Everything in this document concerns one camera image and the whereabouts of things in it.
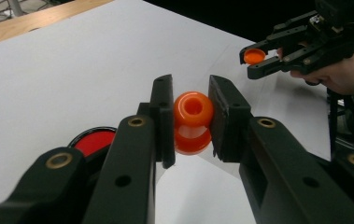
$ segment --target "small orange object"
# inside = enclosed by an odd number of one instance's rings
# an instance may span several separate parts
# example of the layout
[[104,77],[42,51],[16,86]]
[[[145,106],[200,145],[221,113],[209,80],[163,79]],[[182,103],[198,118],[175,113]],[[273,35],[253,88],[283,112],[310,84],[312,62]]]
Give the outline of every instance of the small orange object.
[[248,64],[261,63],[266,57],[266,54],[261,49],[247,49],[244,52],[244,62]]
[[184,155],[202,152],[211,142],[208,129],[214,115],[212,102],[198,91],[181,94],[174,103],[176,151]]

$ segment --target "human hand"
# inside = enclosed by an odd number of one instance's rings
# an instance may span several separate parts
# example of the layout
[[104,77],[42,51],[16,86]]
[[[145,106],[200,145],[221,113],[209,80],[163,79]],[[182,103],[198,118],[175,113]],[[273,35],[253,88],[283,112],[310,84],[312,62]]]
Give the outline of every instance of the human hand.
[[[277,53],[282,57],[282,49],[278,49]],[[342,95],[354,95],[354,54],[351,58],[320,68],[307,75],[292,70],[290,75],[310,83],[320,82],[330,90]]]

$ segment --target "robotic hand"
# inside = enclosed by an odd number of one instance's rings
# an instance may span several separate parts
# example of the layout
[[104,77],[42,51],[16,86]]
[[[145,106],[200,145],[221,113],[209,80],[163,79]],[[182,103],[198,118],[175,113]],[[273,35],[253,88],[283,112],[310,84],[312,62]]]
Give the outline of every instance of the robotic hand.
[[274,27],[265,40],[241,49],[240,63],[247,63],[249,49],[265,54],[283,48],[283,58],[275,56],[248,67],[248,77],[259,79],[279,70],[297,70],[307,75],[354,54],[354,0],[316,0],[316,11]]

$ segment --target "white surface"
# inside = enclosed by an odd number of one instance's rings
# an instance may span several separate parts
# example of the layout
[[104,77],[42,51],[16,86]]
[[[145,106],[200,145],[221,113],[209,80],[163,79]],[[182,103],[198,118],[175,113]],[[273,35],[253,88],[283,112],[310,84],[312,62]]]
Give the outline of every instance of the white surface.
[[[250,44],[138,0],[116,0],[1,42],[0,202],[40,154],[92,127],[117,127],[166,74],[175,98],[207,93],[209,75],[229,78],[254,116],[280,120],[307,150],[329,158],[325,89],[282,73],[249,80],[238,52]],[[211,154],[200,157],[238,176],[234,164]]]
[[241,180],[198,156],[177,154],[156,191],[156,224],[256,223]]

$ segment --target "orange sphere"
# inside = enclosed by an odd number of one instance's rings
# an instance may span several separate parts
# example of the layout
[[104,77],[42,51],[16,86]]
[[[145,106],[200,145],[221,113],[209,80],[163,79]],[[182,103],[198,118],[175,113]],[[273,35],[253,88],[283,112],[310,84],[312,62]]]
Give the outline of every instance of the orange sphere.
[[193,155],[211,142],[208,129],[214,115],[212,102],[198,91],[181,94],[174,104],[176,150]]

